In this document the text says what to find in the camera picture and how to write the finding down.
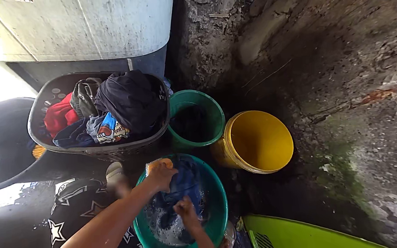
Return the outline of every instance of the lime green plastic container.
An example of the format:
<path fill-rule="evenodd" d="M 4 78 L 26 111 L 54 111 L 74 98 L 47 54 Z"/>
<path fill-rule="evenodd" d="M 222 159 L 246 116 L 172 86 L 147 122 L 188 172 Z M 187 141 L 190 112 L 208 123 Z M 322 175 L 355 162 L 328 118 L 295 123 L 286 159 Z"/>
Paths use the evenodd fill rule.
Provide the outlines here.
<path fill-rule="evenodd" d="M 206 142 L 192 142 L 180 137 L 169 125 L 168 130 L 173 135 L 173 147 L 175 149 L 191 149 L 194 147 L 204 147 L 216 142 L 224 131 L 224 114 L 220 105 L 207 94 L 196 90 L 181 90 L 169 97 L 170 118 L 174 117 L 180 110 L 200 105 L 206 110 L 208 129 L 212 132 L 212 139 Z"/>
<path fill-rule="evenodd" d="M 223 239 L 224 231 L 226 230 L 226 223 L 228 222 L 228 200 L 226 198 L 226 192 L 224 191 L 223 184 L 221 183 L 217 174 L 207 163 L 192 155 L 189 156 L 191 156 L 199 166 L 200 177 L 202 179 L 201 183 L 206 190 L 207 208 L 210 218 L 209 221 L 204 225 L 204 229 L 214 243 L 215 247 L 218 247 L 221 240 Z M 144 179 L 145 172 L 142 173 L 136 185 L 141 183 Z M 172 247 L 159 242 L 154 237 L 148 227 L 143 210 L 137 215 L 133 224 L 137 238 L 144 248 Z M 196 248 L 197 243 L 195 242 L 192 245 L 184 247 Z"/>
<path fill-rule="evenodd" d="M 254 248 L 387 248 L 328 228 L 262 215 L 243 217 Z"/>

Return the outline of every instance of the yellow bucket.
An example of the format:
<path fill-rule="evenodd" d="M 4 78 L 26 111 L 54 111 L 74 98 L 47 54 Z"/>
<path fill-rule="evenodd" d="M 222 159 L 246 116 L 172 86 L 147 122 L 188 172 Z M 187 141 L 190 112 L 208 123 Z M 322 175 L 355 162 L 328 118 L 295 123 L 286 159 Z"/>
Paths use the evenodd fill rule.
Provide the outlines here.
<path fill-rule="evenodd" d="M 279 119 L 251 110 L 229 119 L 223 136 L 211 146 L 211 152 L 222 166 L 269 174 L 289 163 L 293 141 Z"/>

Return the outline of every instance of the green plastic basin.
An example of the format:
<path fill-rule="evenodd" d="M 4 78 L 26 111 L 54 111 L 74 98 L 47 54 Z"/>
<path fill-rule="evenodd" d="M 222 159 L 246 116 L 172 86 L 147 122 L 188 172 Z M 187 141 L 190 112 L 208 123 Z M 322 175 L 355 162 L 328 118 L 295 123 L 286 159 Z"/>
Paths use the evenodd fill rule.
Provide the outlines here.
<path fill-rule="evenodd" d="M 199 166 L 200 176 L 202 179 L 201 183 L 204 186 L 207 194 L 207 208 L 210 218 L 209 221 L 204 225 L 204 229 L 214 243 L 215 247 L 218 247 L 221 240 L 223 239 L 224 230 L 226 229 L 226 223 L 228 221 L 228 200 L 226 198 L 226 192 L 224 191 L 223 184 L 214 170 L 212 170 L 212 168 L 201 159 L 194 156 L 191 157 Z M 136 185 L 141 183 L 143 179 L 145 179 L 145 172 L 142 173 Z M 143 210 L 137 215 L 133 224 L 137 238 L 144 248 L 172 247 L 159 242 L 154 237 L 148 227 Z M 196 248 L 197 243 L 195 242 L 192 245 L 187 245 L 184 247 Z"/>
<path fill-rule="evenodd" d="M 212 132 L 212 138 L 206 142 L 192 142 L 180 137 L 169 125 L 168 130 L 173 135 L 173 147 L 176 149 L 191 149 L 204 147 L 216 142 L 224 131 L 224 113 L 220 105 L 207 94 L 196 90 L 181 90 L 169 97 L 170 118 L 174 117 L 180 110 L 193 105 L 202 106 L 207 114 L 208 130 Z"/>

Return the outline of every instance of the rust stain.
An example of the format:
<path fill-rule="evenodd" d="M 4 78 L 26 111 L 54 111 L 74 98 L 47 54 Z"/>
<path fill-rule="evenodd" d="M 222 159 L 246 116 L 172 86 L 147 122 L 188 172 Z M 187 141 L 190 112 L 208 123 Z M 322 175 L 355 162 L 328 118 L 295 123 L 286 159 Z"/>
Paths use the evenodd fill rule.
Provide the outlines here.
<path fill-rule="evenodd" d="M 373 103 L 375 101 L 383 100 L 391 96 L 393 93 L 397 93 L 397 86 L 387 90 L 375 90 L 367 94 L 367 96 L 361 100 L 357 105 L 364 105 Z"/>

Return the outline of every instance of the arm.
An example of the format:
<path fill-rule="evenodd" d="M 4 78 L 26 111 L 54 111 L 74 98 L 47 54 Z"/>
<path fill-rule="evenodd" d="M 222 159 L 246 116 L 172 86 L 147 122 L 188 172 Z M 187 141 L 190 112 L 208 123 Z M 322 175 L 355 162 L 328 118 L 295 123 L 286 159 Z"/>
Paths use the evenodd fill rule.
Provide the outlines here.
<path fill-rule="evenodd" d="M 198 248 L 213 248 L 209 236 L 201 227 L 200 221 L 196 214 L 196 209 L 191 202 L 189 196 L 184 196 L 183 200 L 177 202 L 174 206 L 174 211 L 182 217 L 183 224 L 191 236 L 196 240 Z"/>
<path fill-rule="evenodd" d="M 151 197 L 159 191 L 169 192 L 169 182 L 177 172 L 176 169 L 168 169 L 165 163 L 159 164 L 128 196 L 105 208 L 71 236 L 62 248 L 117 248 L 128 227 Z"/>

